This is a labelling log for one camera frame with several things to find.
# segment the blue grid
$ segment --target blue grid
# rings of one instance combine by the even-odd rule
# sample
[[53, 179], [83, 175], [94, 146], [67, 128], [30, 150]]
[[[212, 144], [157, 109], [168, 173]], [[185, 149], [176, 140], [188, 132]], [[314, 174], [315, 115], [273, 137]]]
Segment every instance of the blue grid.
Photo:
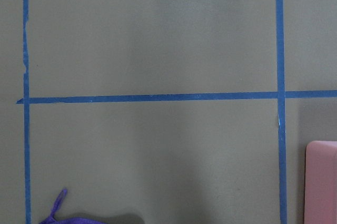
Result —
[[284, 70], [284, 23], [283, 0], [276, 0], [276, 47], [277, 47], [277, 92], [230, 92], [194, 94], [157, 94], [157, 95], [115, 95], [115, 96], [70, 96], [31, 98], [29, 96], [29, 55], [27, 46], [26, 23], [28, 21], [28, 0], [23, 0], [23, 99], [17, 104], [24, 105], [24, 153], [25, 153], [25, 206], [26, 224], [31, 224], [31, 175], [29, 149], [29, 107], [30, 104], [50, 103], [97, 103], [97, 102], [154, 102], [154, 101], [191, 101], [191, 100], [249, 100], [277, 99], [279, 116], [279, 169], [280, 169], [280, 219], [287, 224], [286, 201], [286, 140], [285, 140], [285, 99], [335, 98], [337, 90], [330, 91], [286, 91]]

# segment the vertical blue tape strip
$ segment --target vertical blue tape strip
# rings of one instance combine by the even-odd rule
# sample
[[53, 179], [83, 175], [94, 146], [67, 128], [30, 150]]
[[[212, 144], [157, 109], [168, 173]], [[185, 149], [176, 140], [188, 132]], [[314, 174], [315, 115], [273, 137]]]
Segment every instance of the vertical blue tape strip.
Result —
[[287, 199], [286, 199], [283, 0], [276, 0], [276, 47], [277, 47], [277, 112], [279, 114], [280, 219], [281, 224], [286, 224]]
[[29, 56], [26, 24], [28, 21], [28, 0], [23, 0], [23, 63], [26, 71], [23, 75], [24, 97], [24, 151], [25, 151], [25, 206], [26, 224], [31, 224], [31, 165], [29, 150]]

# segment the purple bag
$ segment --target purple bag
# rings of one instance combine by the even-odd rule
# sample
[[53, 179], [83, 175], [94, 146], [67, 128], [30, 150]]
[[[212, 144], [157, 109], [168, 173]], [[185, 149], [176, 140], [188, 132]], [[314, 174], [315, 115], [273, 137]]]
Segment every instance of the purple bag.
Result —
[[84, 218], [70, 218], [66, 220], [57, 221], [54, 218], [55, 213], [60, 209], [61, 204], [65, 196], [67, 195], [67, 189], [63, 189], [61, 193], [58, 195], [57, 199], [55, 200], [54, 207], [52, 209], [51, 214], [42, 221], [40, 224], [105, 224], [103, 222], [89, 220]]

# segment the blue tape line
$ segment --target blue tape line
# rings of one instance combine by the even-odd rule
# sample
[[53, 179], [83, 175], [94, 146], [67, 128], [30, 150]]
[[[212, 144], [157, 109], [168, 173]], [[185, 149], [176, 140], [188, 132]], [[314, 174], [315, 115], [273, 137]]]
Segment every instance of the blue tape line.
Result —
[[337, 98], [337, 91], [287, 91], [287, 99], [305, 99], [305, 98]]
[[277, 92], [236, 92], [236, 93], [196, 93], [158, 95], [119, 95], [119, 96], [70, 96], [66, 98], [30, 98], [30, 104], [50, 103], [103, 103], [103, 102], [153, 102], [187, 100], [239, 100], [276, 99]]
[[31, 224], [31, 165], [29, 149], [29, 56], [27, 46], [26, 24], [28, 21], [28, 0], [23, 0], [23, 63], [26, 71], [23, 75], [24, 103], [24, 151], [25, 151], [25, 207], [26, 224]]
[[279, 169], [280, 169], [280, 219], [287, 223], [286, 199], [286, 140], [285, 140], [285, 73], [284, 73], [283, 0], [276, 0], [277, 47], [277, 112], [279, 114]]

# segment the pink block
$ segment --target pink block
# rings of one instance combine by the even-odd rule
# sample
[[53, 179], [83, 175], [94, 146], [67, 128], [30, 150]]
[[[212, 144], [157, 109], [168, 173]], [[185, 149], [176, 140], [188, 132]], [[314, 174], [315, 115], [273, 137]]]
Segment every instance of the pink block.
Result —
[[336, 224], [337, 142], [306, 147], [304, 224]]

